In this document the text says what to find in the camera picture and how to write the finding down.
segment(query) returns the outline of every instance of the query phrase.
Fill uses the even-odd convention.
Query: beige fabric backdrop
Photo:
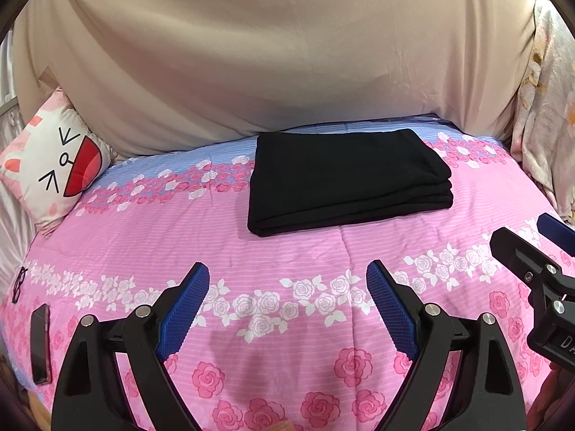
[[[507,135],[535,0],[31,0],[15,24],[25,119],[60,84],[125,155],[436,112]]]

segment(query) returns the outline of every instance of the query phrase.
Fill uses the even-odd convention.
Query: white lettering
[[[568,335],[567,338],[561,344],[561,348],[567,348],[569,345],[571,345],[571,342],[573,342],[573,337],[571,337],[571,335]]]

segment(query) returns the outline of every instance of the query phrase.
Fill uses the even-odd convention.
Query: silver screw
[[[553,309],[556,310],[557,314],[563,314],[565,312],[565,306],[559,300],[553,302]]]
[[[136,316],[138,316],[139,318],[146,318],[149,316],[151,312],[152,310],[148,305],[142,305],[136,308]]]
[[[430,316],[437,316],[441,312],[441,308],[433,303],[425,305],[425,312]]]
[[[485,324],[495,324],[495,316],[493,314],[491,314],[490,312],[485,312],[483,313],[483,316],[481,316],[481,319],[483,319],[483,322],[485,322]]]
[[[80,319],[80,324],[82,324],[85,328],[94,324],[94,316],[91,314],[86,314],[82,319]]]

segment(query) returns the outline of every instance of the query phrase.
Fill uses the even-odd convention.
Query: red open mouth
[[[71,198],[84,191],[94,181],[102,168],[102,153],[88,136],[84,136],[76,160],[70,170],[64,197]]]

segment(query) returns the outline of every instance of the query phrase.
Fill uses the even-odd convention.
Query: eyeglasses
[[[12,292],[12,303],[14,304],[18,303],[21,291],[20,287],[22,287],[22,284],[24,283],[24,279],[26,277],[27,272],[28,269],[26,269],[24,266],[22,266],[20,268],[20,272],[18,272],[18,277],[16,277],[16,280],[14,282],[14,291]]]

